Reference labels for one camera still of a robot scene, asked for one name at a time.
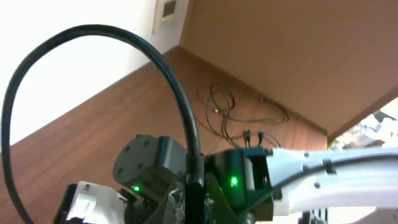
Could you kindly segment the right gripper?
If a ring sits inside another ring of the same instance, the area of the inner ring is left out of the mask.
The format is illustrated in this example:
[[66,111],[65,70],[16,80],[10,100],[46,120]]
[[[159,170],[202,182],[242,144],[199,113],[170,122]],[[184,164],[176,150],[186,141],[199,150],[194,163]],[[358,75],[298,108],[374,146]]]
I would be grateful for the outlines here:
[[164,198],[179,172],[186,169],[187,150],[168,136],[138,134],[119,153],[113,179],[124,187],[126,223],[144,223]]

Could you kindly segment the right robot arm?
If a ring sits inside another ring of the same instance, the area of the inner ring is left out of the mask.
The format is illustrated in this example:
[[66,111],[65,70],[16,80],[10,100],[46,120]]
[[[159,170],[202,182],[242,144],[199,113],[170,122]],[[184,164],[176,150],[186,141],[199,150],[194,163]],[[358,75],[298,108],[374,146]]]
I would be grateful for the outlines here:
[[329,207],[397,207],[397,148],[292,151],[262,146],[191,156],[168,136],[138,135],[113,178],[126,223],[244,223]]

